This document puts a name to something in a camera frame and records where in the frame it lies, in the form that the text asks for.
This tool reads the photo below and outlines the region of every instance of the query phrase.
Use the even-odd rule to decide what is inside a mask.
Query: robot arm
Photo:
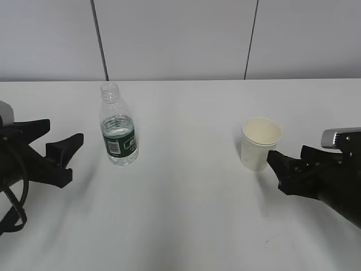
[[[23,205],[27,198],[29,181],[59,188],[71,182],[72,170],[65,167],[84,140],[83,134],[75,134],[63,141],[47,143],[46,156],[43,157],[29,144],[50,130],[50,120],[7,123],[8,126],[0,125],[0,192],[6,194],[12,207],[0,221],[0,235],[24,227],[27,216]],[[24,186],[21,199],[18,200],[10,187],[20,180],[24,181]]]
[[[341,154],[303,146],[301,159],[277,151],[267,161],[286,195],[321,200],[361,228],[361,128],[326,130],[322,146]]]

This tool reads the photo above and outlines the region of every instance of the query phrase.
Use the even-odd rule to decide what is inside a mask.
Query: cup rim
[[[247,137],[247,135],[244,133],[244,125],[250,121],[250,120],[253,120],[253,119],[264,119],[264,120],[267,120],[269,122],[272,122],[274,123],[280,130],[280,136],[279,138],[276,140],[276,141],[273,141],[271,143],[267,143],[267,144],[262,144],[262,143],[258,143],[256,141],[253,141],[252,139],[250,139],[249,137]],[[271,120],[267,117],[251,117],[249,119],[247,119],[245,122],[242,123],[242,128],[241,128],[241,131],[242,131],[242,135],[244,136],[244,138],[247,139],[247,141],[249,141],[250,143],[254,144],[254,145],[257,145],[257,146],[260,146],[260,147],[270,147],[270,146],[274,146],[274,145],[277,145],[277,143],[281,140],[281,137],[282,137],[282,129],[281,127],[278,125],[278,123],[276,123],[276,121],[274,120]]]

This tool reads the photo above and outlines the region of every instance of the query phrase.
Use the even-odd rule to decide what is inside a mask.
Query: white wall
[[[243,79],[256,0],[95,0],[110,80]]]
[[[360,0],[259,0],[246,78],[361,78],[360,29]]]
[[[104,80],[89,0],[0,7],[0,81]]]

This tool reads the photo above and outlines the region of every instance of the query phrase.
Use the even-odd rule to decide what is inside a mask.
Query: water bottle
[[[99,121],[108,157],[115,165],[128,165],[138,156],[131,113],[120,98],[116,83],[105,82],[101,92],[103,102]]]

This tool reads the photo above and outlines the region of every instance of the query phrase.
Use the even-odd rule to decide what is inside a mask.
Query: black cable
[[[17,198],[13,194],[11,189],[6,184],[3,185],[3,191],[6,194],[6,196],[9,198],[12,207],[6,213],[5,217],[0,221],[0,235],[2,235],[4,232],[19,231],[24,227],[25,223],[27,222],[27,216],[23,209],[23,205],[28,197],[28,192],[29,192],[28,171],[26,169],[23,158],[7,141],[2,140],[1,144],[17,160],[17,162],[20,165],[20,168],[23,172],[23,192],[21,193],[20,201],[17,201]],[[21,219],[22,224],[15,225],[19,220],[19,218]]]
[[[21,198],[19,203],[21,206],[24,205],[25,200],[28,197],[29,192],[29,177],[28,177],[28,171],[25,166],[23,158],[19,155],[19,153],[9,144],[4,144],[5,148],[13,155],[13,157],[17,160],[17,162],[20,164],[21,170],[23,171],[23,193],[21,194]]]

